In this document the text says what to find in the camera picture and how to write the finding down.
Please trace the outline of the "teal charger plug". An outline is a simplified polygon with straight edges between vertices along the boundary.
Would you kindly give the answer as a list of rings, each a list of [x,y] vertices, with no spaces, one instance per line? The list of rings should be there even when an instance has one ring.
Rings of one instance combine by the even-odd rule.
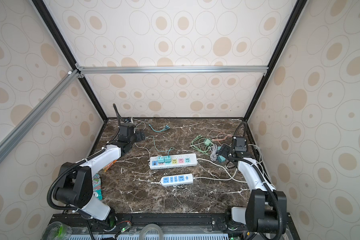
[[[162,165],[162,164],[165,163],[165,159],[164,159],[163,156],[158,156],[158,157],[157,157],[157,161],[158,161],[158,164],[159,164],[159,165]]]

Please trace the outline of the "white multicolour power strip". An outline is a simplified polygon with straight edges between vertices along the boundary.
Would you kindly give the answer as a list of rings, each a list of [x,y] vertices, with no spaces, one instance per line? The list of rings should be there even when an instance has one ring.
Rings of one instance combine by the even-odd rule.
[[[157,157],[150,157],[149,166],[151,170],[159,170],[159,169],[171,169],[171,168],[182,168],[182,167],[193,167],[198,164],[196,154],[181,154],[181,155],[164,155],[171,156],[172,162],[171,164],[162,164],[159,165],[157,161]]]

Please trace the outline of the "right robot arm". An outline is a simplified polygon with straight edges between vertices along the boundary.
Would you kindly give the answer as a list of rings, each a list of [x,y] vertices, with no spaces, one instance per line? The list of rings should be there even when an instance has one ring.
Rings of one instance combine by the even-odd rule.
[[[265,240],[269,239],[266,234],[274,235],[272,240],[280,240],[287,228],[287,197],[267,180],[248,150],[245,135],[239,135],[240,129],[245,133],[247,128],[248,124],[241,122],[232,143],[218,150],[219,156],[242,173],[251,192],[246,207],[232,207],[227,212],[227,223],[232,227],[242,224],[250,233],[257,233]]]

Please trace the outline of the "white blue power strip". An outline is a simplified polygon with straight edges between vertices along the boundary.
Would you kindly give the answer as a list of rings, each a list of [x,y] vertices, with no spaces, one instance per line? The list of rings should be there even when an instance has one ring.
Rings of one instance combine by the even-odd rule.
[[[194,182],[194,177],[192,174],[167,176],[167,177],[162,177],[160,180],[160,184],[164,187],[188,185],[188,184],[192,184],[193,182]]]

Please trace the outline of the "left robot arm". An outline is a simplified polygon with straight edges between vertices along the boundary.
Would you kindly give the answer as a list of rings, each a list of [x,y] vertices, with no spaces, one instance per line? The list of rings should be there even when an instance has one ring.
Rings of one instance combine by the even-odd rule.
[[[100,151],[76,163],[61,166],[47,193],[47,203],[55,210],[71,210],[98,221],[112,222],[111,207],[94,195],[93,177],[107,165],[125,156],[136,142],[145,139],[141,130],[122,119],[117,107],[118,131]]]

